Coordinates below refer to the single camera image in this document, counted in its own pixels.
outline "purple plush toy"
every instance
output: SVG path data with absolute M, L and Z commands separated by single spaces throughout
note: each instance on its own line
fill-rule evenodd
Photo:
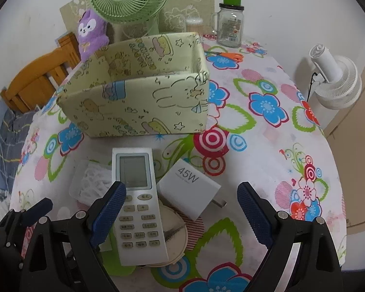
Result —
M 79 50 L 82 62 L 102 46 L 108 45 L 106 31 L 107 22 L 94 10 L 86 10 L 79 23 Z

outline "remote button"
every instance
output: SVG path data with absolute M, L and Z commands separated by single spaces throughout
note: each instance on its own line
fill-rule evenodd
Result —
M 134 229 L 134 225 L 120 225 L 120 229 Z
M 151 240 L 151 241 L 149 241 L 149 245 L 152 246 L 152 247 L 159 246 L 160 241 L 159 240 Z
M 157 227 L 157 223 L 142 224 L 143 228 L 154 228 Z
M 122 233 L 120 237 L 122 237 L 122 239 L 131 239 L 132 235 L 130 233 Z
M 125 205 L 123 206 L 125 212 L 135 212 L 135 205 Z
M 138 205 L 138 210 L 148 210 L 149 206 L 147 204 Z
M 152 197 L 153 196 L 151 194 L 141 194 L 138 196 L 138 199 L 146 201 L 146 200 L 150 200 Z
M 145 238 L 145 233 L 135 233 L 135 238 Z
M 136 245 L 137 245 L 137 247 L 146 247 L 146 242 L 145 241 L 137 241 Z
M 121 222 L 126 222 L 126 221 L 132 221 L 134 218 L 132 216 L 119 216 L 119 220 Z
M 123 248 L 133 248 L 133 247 L 134 247 L 134 245 L 133 245 L 133 243 L 123 243 L 123 244 L 122 244 L 122 247 L 123 247 Z
M 152 232 L 147 232 L 147 235 L 149 237 L 157 237 L 158 236 L 158 232 L 156 230 L 154 230 Z
M 156 216 L 154 214 L 149 214 L 149 215 L 142 215 L 142 219 L 155 219 Z

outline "wooden chair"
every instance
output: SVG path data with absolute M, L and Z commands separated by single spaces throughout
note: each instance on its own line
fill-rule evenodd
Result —
M 23 113 L 43 107 L 55 92 L 47 74 L 61 85 L 68 75 L 64 63 L 74 69 L 80 62 L 79 45 L 76 36 L 69 33 L 58 40 L 60 47 L 43 55 L 24 67 L 0 95 L 12 110 Z

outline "black cable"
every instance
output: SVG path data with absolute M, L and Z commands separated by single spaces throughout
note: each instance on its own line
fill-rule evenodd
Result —
M 311 83 L 310 83 L 310 89 L 308 90 L 308 97 L 307 97 L 307 102 L 310 98 L 310 94 L 311 94 L 311 88 L 312 88 L 312 83 L 314 82 L 314 77 L 317 76 L 318 74 L 316 72 L 314 72 L 312 74 L 312 77 L 311 77 Z

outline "white charger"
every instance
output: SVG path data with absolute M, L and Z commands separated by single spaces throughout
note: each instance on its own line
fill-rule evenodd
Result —
M 205 210 L 219 189 L 218 183 L 182 159 L 157 184 L 158 193 L 193 221 Z

